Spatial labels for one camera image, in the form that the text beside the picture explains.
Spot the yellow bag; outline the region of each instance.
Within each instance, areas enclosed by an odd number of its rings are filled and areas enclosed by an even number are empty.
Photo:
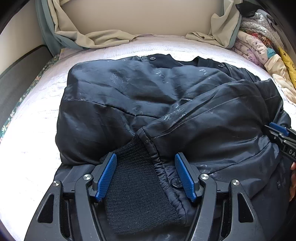
[[[294,88],[296,88],[296,68],[295,68],[295,65],[294,65],[293,61],[291,60],[290,56],[282,48],[279,48],[279,52],[281,55],[281,59],[285,63],[285,66],[288,70],[292,84],[294,85]]]

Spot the green floral fabric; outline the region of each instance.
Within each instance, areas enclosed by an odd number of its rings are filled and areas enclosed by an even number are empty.
[[[20,104],[23,102],[23,100],[26,98],[26,96],[30,93],[30,91],[36,86],[36,84],[39,82],[41,76],[43,75],[43,73],[48,70],[51,66],[53,66],[57,61],[59,60],[59,54],[56,55],[55,57],[53,57],[50,61],[47,62],[47,64],[43,67],[43,69],[40,71],[40,73],[37,75],[37,77],[35,78],[35,80],[32,82],[32,84],[30,85],[30,87],[27,89],[27,91],[22,95],[22,97],[18,100],[17,104],[15,105],[15,107],[13,108],[9,118],[7,119],[7,121],[4,123],[4,125],[1,127],[0,129],[0,143],[3,140],[3,136],[11,122],[11,119],[13,118],[15,112],[17,111],[18,107],[20,106]]]

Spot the beige fabric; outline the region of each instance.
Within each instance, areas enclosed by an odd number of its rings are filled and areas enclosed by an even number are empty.
[[[283,93],[287,97],[287,99],[292,102],[293,104],[296,104],[296,90],[292,84],[292,82],[286,80],[286,78],[279,76],[277,74],[272,75],[275,82],[280,85]]]
[[[277,74],[279,76],[284,77],[287,81],[291,82],[289,73],[287,71],[287,68],[282,61],[281,57],[278,54],[275,54],[272,56],[264,65],[267,72],[270,75]]]
[[[65,4],[70,0],[47,0],[50,14],[54,23],[54,32],[73,40],[77,45],[85,48],[105,48],[129,43],[137,35],[120,30],[105,30],[81,34],[74,26],[70,18],[61,8],[61,3]]]
[[[239,20],[239,11],[235,5],[241,2],[242,0],[224,0],[224,15],[219,17],[217,14],[213,14],[209,34],[190,32],[186,35],[186,38],[223,48],[227,47]]]

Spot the black jacket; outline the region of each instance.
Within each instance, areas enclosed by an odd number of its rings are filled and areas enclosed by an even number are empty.
[[[183,152],[201,173],[241,182],[269,239],[286,215],[291,166],[262,133],[272,121],[290,127],[272,80],[229,64],[161,54],[80,63],[60,105],[56,177],[72,165],[92,169],[114,151],[118,166],[104,200],[113,231],[186,227],[195,207],[170,185],[174,155]]]

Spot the white bedspread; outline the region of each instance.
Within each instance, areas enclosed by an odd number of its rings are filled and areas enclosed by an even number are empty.
[[[61,164],[54,138],[69,69],[89,60],[155,53],[171,54],[180,61],[191,61],[196,56],[211,58],[246,68],[261,80],[270,78],[265,70],[230,50],[177,36],[140,37],[129,44],[74,54],[66,50],[61,54],[64,58],[43,74],[22,102],[0,144],[0,219],[16,241],[24,240],[32,216]],[[296,107],[280,93],[296,129]]]

